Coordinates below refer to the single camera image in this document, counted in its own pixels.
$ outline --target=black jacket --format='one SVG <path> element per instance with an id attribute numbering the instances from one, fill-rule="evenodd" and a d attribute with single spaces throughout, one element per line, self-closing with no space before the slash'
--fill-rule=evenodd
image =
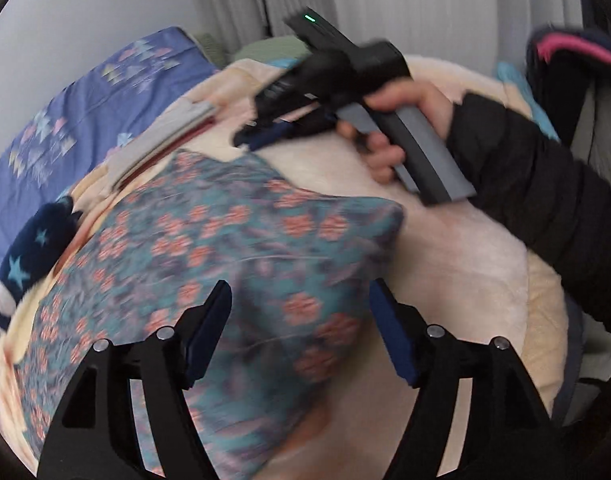
<path id="1" fill-rule="evenodd" d="M 447 146 L 477 190 L 471 202 L 561 275 L 611 332 L 611 187 L 520 114 L 468 94 Z"/>

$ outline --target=pillow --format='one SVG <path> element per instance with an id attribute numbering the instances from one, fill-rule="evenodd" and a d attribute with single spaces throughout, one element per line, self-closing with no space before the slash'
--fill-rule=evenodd
<path id="1" fill-rule="evenodd" d="M 244 46 L 234 54 L 233 61 L 253 59 L 272 64 L 278 59 L 299 59 L 309 54 L 307 45 L 296 36 L 280 36 L 268 40 L 255 41 Z"/>
<path id="2" fill-rule="evenodd" d="M 34 452 L 95 339 L 144 338 L 225 279 L 233 313 L 186 401 L 218 474 L 249 477 L 354 341 L 402 221 L 394 202 L 298 189 L 255 155 L 178 152 L 113 209 L 39 307 L 19 369 Z M 156 469 L 142 401 L 135 418 Z"/>

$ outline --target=plush toy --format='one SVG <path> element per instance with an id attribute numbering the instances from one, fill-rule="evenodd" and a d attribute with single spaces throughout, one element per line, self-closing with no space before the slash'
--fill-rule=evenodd
<path id="1" fill-rule="evenodd" d="M 70 196 L 41 206 L 8 249 L 0 268 L 0 330 L 8 329 L 26 292 L 50 272 L 74 238 L 81 212 L 72 209 Z"/>

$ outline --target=finger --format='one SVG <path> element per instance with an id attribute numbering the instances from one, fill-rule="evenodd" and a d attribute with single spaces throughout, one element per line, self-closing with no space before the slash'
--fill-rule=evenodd
<path id="1" fill-rule="evenodd" d="M 390 146 L 390 139 L 382 132 L 372 132 L 367 136 L 366 145 L 371 152 L 378 152 Z"/>
<path id="2" fill-rule="evenodd" d="M 394 170 L 392 168 L 381 168 L 380 170 L 370 170 L 370 176 L 379 184 L 389 184 L 394 180 Z"/>
<path id="3" fill-rule="evenodd" d="M 391 112 L 406 105 L 416 106 L 442 138 L 447 136 L 452 122 L 452 103 L 436 86 L 427 81 L 398 79 L 366 97 L 365 103 L 383 112 Z"/>
<path id="4" fill-rule="evenodd" d="M 381 170 L 397 166 L 405 160 L 405 152 L 400 146 L 388 146 L 377 153 L 371 153 L 364 157 L 365 163 L 372 170 Z"/>
<path id="5" fill-rule="evenodd" d="M 339 121 L 337 123 L 337 132 L 348 140 L 354 140 L 357 136 L 357 131 L 354 126 L 347 121 Z"/>

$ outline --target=light blue fabric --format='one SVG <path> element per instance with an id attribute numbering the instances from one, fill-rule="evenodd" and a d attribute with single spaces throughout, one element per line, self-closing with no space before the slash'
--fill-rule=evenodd
<path id="1" fill-rule="evenodd" d="M 281 59 L 273 59 L 271 61 L 268 61 L 266 64 L 269 64 L 270 66 L 276 66 L 278 68 L 292 68 L 297 61 L 299 61 L 298 59 L 295 59 L 294 57 L 282 57 Z"/>
<path id="2" fill-rule="evenodd" d="M 0 159 L 0 266 L 42 204 L 216 70 L 182 30 L 170 27 L 123 48 L 52 99 Z"/>
<path id="3" fill-rule="evenodd" d="M 559 135 L 557 135 L 554 126 L 550 122 L 550 118 L 548 118 L 543 108 L 535 101 L 525 76 L 514 65 L 502 61 L 497 65 L 497 78 L 504 83 L 514 83 L 532 110 L 532 120 L 539 125 L 543 134 L 552 140 L 561 142 Z"/>

